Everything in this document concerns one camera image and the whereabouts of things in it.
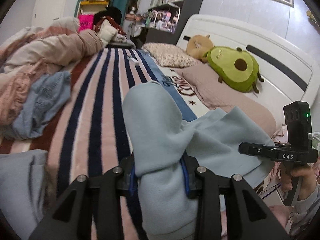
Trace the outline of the light blue fleece pants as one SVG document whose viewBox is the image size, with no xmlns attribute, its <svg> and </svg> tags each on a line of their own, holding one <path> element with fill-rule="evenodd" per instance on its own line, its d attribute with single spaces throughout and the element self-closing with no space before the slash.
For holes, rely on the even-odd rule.
<svg viewBox="0 0 320 240">
<path fill-rule="evenodd" d="M 257 187 L 274 163 L 239 153 L 242 142 L 271 146 L 272 139 L 240 108 L 215 109 L 183 120 L 171 95 L 154 81 L 132 87 L 123 101 L 124 122 L 139 179 L 142 226 L 148 239 L 193 239 L 198 201 L 185 192 L 184 153 L 215 174 L 240 174 Z"/>
</svg>

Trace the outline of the striped Diet Coke blanket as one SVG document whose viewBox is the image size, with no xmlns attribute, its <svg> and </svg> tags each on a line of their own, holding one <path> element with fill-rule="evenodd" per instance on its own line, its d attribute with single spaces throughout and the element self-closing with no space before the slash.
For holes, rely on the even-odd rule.
<svg viewBox="0 0 320 240">
<path fill-rule="evenodd" d="M 71 98 L 43 135 L 31 142 L 3 141 L 1 211 L 18 237 L 28 239 L 42 219 L 50 179 L 60 194 L 77 175 L 101 175 L 131 154 L 122 113 L 131 87 L 159 82 L 187 122 L 211 111 L 176 70 L 158 66 L 143 51 L 105 49 L 72 70 Z"/>
</svg>

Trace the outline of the pink ribbed pillow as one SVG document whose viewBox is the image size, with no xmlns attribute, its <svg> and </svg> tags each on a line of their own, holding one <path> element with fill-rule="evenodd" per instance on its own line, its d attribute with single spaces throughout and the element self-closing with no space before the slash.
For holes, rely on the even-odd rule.
<svg viewBox="0 0 320 240">
<path fill-rule="evenodd" d="M 221 108 L 226 113 L 238 106 L 270 137 L 277 131 L 276 120 L 263 105 L 218 81 L 218 74 L 208 64 L 196 64 L 176 70 L 191 85 L 200 101 L 210 110 Z"/>
</svg>

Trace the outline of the white bed headboard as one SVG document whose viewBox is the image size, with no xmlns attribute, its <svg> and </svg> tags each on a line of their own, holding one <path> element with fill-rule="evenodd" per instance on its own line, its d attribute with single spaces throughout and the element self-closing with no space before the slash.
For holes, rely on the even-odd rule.
<svg viewBox="0 0 320 240">
<path fill-rule="evenodd" d="M 319 89 L 319 66 L 287 40 L 246 22 L 200 14 L 189 18 L 177 46 L 185 49 L 195 35 L 209 35 L 216 46 L 241 48 L 256 59 L 265 81 L 257 85 L 259 94 L 246 95 L 265 106 L 277 124 L 285 121 L 285 105 L 295 101 L 313 105 Z"/>
</svg>

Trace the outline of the green avocado plush toy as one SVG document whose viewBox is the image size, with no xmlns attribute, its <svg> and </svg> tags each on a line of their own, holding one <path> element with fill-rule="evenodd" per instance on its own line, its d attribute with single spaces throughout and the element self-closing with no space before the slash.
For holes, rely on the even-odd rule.
<svg viewBox="0 0 320 240">
<path fill-rule="evenodd" d="M 259 64 L 246 50 L 214 46 L 204 53 L 203 58 L 218 74 L 218 81 L 226 83 L 234 90 L 259 93 L 257 82 L 264 82 L 259 72 Z"/>
</svg>

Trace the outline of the blue denim garment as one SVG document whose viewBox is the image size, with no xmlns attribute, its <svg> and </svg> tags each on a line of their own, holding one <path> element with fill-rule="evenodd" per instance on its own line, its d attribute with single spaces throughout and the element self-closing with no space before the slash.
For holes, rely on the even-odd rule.
<svg viewBox="0 0 320 240">
<path fill-rule="evenodd" d="M 18 117 L 2 128 L 9 140 L 35 139 L 43 135 L 44 128 L 71 97 L 71 73 L 44 74 L 36 80 Z"/>
</svg>

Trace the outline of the floral pillow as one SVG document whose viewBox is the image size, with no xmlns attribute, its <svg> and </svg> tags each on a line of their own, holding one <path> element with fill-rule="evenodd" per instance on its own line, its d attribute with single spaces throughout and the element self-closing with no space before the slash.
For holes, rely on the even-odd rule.
<svg viewBox="0 0 320 240">
<path fill-rule="evenodd" d="M 201 63 L 173 44 L 145 43 L 142 49 L 147 51 L 161 67 L 185 68 Z"/>
</svg>

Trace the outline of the tan round plush toy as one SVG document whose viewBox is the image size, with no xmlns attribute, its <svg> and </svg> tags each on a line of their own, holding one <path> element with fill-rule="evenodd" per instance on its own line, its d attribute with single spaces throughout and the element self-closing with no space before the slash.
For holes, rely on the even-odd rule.
<svg viewBox="0 0 320 240">
<path fill-rule="evenodd" d="M 186 53 L 197 60 L 207 63 L 207 53 L 213 47 L 214 44 L 210 39 L 210 35 L 195 35 L 188 41 Z"/>
</svg>

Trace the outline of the white puffer jacket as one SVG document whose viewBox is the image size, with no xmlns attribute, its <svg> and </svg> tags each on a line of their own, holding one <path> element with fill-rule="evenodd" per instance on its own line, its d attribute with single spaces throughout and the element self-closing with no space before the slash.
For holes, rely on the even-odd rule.
<svg viewBox="0 0 320 240">
<path fill-rule="evenodd" d="M 101 25 L 96 26 L 96 32 L 104 46 L 111 42 L 125 43 L 127 38 L 125 33 L 117 24 L 112 25 L 109 20 L 105 19 Z"/>
</svg>

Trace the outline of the pink crumpled duvet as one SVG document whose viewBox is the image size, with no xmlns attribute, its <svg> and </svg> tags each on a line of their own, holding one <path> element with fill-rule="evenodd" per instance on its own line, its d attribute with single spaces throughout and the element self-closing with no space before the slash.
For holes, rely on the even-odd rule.
<svg viewBox="0 0 320 240">
<path fill-rule="evenodd" d="M 43 74 L 91 56 L 103 42 L 91 29 L 80 30 L 74 17 L 55 20 L 50 26 L 25 27 L 1 44 L 1 125 L 19 115 L 31 85 Z"/>
</svg>

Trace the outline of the pink shopping bag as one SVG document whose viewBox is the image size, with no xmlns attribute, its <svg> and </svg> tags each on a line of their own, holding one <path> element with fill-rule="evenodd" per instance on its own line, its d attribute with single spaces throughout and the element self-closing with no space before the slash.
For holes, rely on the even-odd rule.
<svg viewBox="0 0 320 240">
<path fill-rule="evenodd" d="M 93 29 L 94 15 L 79 15 L 78 19 L 80 23 L 78 32 L 86 29 Z"/>
</svg>

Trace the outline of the yellow shelf cabinet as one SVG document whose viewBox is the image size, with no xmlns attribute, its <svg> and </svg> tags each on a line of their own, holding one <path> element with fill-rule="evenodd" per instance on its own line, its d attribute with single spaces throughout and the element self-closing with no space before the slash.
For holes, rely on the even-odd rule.
<svg viewBox="0 0 320 240">
<path fill-rule="evenodd" d="M 110 0 L 87 0 L 80 1 L 76 8 L 74 17 L 78 18 L 80 15 L 94 15 L 100 11 L 105 10 L 109 6 Z"/>
</svg>

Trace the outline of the white door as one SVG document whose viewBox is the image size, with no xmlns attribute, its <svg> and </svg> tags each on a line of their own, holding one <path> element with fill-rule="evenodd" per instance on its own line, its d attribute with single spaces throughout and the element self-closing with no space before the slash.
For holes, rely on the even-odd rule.
<svg viewBox="0 0 320 240">
<path fill-rule="evenodd" d="M 47 27 L 58 20 L 65 8 L 66 0 L 36 0 L 31 25 L 33 27 Z"/>
</svg>

